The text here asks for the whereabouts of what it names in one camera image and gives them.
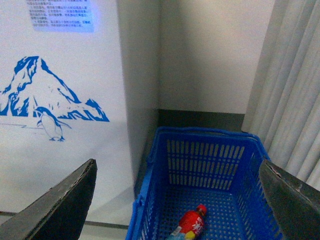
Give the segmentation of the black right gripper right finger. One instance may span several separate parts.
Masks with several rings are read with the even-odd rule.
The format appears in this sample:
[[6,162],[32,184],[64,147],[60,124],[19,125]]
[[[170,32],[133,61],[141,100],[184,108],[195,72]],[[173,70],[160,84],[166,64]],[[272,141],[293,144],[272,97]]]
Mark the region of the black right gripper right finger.
[[287,240],[320,238],[320,192],[264,160],[259,179],[268,205]]

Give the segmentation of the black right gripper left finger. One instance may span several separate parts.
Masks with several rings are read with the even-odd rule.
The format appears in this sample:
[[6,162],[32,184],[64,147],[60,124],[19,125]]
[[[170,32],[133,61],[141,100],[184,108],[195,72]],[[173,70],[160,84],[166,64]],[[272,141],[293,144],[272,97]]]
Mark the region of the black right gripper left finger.
[[89,159],[0,226],[2,240],[77,240],[92,203],[97,163]]

